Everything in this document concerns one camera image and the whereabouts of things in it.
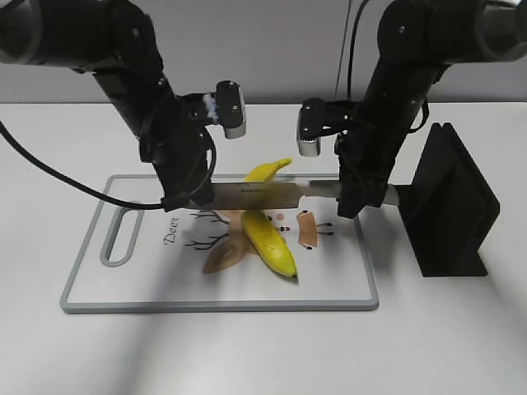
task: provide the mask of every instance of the white wall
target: white wall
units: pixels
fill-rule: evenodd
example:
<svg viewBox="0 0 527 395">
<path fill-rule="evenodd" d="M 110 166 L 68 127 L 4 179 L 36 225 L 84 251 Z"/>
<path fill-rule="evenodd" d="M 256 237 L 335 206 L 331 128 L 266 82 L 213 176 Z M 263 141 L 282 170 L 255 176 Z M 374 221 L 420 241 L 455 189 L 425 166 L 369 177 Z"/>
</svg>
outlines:
<svg viewBox="0 0 527 395">
<path fill-rule="evenodd" d="M 347 0 L 133 0 L 154 21 L 176 93 L 223 79 L 248 102 L 333 95 Z M 66 69 L 0 65 L 0 102 L 99 102 L 92 78 Z"/>
<path fill-rule="evenodd" d="M 377 63 L 377 27 L 392 0 L 371 0 L 362 13 L 353 61 L 353 99 L 362 98 Z M 347 60 L 353 18 L 360 4 L 352 5 L 339 96 L 346 95 Z M 527 58 L 514 63 L 461 64 L 451 67 L 430 92 L 431 101 L 524 101 L 527 100 Z"/>
<path fill-rule="evenodd" d="M 347 0 L 134 0 L 156 26 L 166 75 L 178 94 L 234 79 L 249 103 L 333 98 Z M 354 92 L 360 98 L 378 57 L 376 31 L 391 0 L 374 0 L 359 28 Z M 354 17 L 359 1 L 352 7 Z M 346 56 L 339 92 L 345 91 Z M 525 100 L 527 60 L 451 68 L 432 101 Z M 0 65 L 0 102 L 106 101 L 90 76 L 65 69 Z"/>
</svg>

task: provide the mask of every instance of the deer illustration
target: deer illustration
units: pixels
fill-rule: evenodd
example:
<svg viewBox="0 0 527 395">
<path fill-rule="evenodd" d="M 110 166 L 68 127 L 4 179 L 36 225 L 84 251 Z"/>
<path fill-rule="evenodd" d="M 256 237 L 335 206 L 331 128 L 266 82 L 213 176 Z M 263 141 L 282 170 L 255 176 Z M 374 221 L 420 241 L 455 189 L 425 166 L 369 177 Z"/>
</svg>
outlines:
<svg viewBox="0 0 527 395">
<path fill-rule="evenodd" d="M 241 210 L 229 210 L 229 211 L 212 211 L 204 210 L 198 213 L 191 214 L 196 219 L 210 218 L 210 223 L 220 222 L 227 226 L 227 232 L 219 236 L 208 236 L 209 241 L 201 242 L 191 240 L 191 243 L 186 244 L 185 247 L 193 247 L 198 251 L 209 251 L 212 250 L 208 255 L 207 261 L 203 266 L 203 274 L 213 274 L 221 272 L 233 267 L 244 258 L 247 253 L 257 254 L 249 238 L 245 235 L 243 226 L 241 223 Z M 278 213 L 276 215 L 278 221 L 284 220 L 284 215 Z M 317 248 L 318 236 L 327 235 L 332 236 L 333 232 L 321 232 L 319 228 L 322 226 L 333 226 L 332 223 L 326 222 L 324 224 L 316 224 L 315 215 L 311 211 L 301 211 L 296 216 L 296 221 L 299 225 L 299 238 L 298 243 L 308 250 Z M 288 232 L 291 230 L 289 226 L 280 226 L 277 228 L 281 232 Z"/>
<path fill-rule="evenodd" d="M 185 247 L 194 247 L 199 251 L 208 251 L 215 247 L 220 241 L 227 239 L 224 243 L 218 245 L 208 255 L 207 261 L 203 266 L 203 274 L 212 274 L 226 270 L 229 267 L 239 263 L 247 253 L 256 254 L 256 250 L 251 244 L 249 238 L 245 235 L 241 224 L 241 213 L 243 211 L 200 211 L 197 214 L 191 214 L 197 219 L 212 218 L 211 223 L 221 222 L 227 225 L 227 232 L 220 236 L 208 236 L 211 241 L 199 242 L 192 240 L 192 243 L 186 244 Z M 227 217 L 229 221 L 222 219 L 219 214 Z"/>
</svg>

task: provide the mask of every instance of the white table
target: white table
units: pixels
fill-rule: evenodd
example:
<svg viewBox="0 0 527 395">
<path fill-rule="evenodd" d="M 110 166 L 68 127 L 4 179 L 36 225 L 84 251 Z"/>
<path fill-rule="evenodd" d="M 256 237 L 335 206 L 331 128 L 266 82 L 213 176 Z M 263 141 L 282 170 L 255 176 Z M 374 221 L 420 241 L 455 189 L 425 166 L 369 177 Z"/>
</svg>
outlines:
<svg viewBox="0 0 527 395">
<path fill-rule="evenodd" d="M 291 172 L 336 171 L 332 139 L 318 159 L 297 155 L 297 109 L 249 107 L 239 141 L 218 130 L 217 172 L 282 156 L 294 156 Z M 68 316 L 58 299 L 96 201 L 0 142 L 0 393 L 527 393 L 527 104 L 431 114 L 454 124 L 501 200 L 481 251 L 490 276 L 422 278 L 397 212 L 370 209 L 361 219 L 380 292 L 371 313 Z M 152 172 L 108 105 L 0 105 L 0 119 L 94 187 Z M 408 139 L 393 182 L 411 181 L 426 136 Z"/>
</svg>

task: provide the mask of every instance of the banana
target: banana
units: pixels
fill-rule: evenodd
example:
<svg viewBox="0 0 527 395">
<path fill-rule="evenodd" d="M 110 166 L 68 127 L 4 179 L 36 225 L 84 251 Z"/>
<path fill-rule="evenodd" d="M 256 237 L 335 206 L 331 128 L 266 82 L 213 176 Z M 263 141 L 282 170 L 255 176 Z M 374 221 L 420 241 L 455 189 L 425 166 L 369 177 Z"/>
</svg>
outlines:
<svg viewBox="0 0 527 395">
<path fill-rule="evenodd" d="M 272 163 L 264 163 L 256 167 L 253 171 L 245 177 L 246 183 L 267 183 L 274 179 L 277 172 L 292 163 L 291 158 L 277 160 Z"/>
<path fill-rule="evenodd" d="M 245 234 L 263 261 L 278 274 L 295 278 L 295 259 L 267 216 L 262 211 L 245 211 L 241 220 Z"/>
<path fill-rule="evenodd" d="M 267 183 L 277 172 L 291 164 L 292 159 L 265 163 L 251 171 L 245 182 Z M 241 216 L 244 232 L 258 251 L 263 261 L 275 272 L 296 278 L 295 259 L 287 247 L 286 240 L 277 232 L 262 211 L 245 211 Z"/>
</svg>

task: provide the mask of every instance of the cutting board handle hole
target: cutting board handle hole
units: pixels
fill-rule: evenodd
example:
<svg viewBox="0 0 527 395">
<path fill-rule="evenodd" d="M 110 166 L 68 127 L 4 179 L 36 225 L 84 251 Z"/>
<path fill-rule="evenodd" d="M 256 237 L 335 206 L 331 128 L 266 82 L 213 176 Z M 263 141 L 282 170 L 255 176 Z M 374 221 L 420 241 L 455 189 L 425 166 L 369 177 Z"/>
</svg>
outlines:
<svg viewBox="0 0 527 395">
<path fill-rule="evenodd" d="M 107 267 L 124 265 L 133 255 L 144 211 L 118 207 L 100 251 L 100 261 Z"/>
</svg>

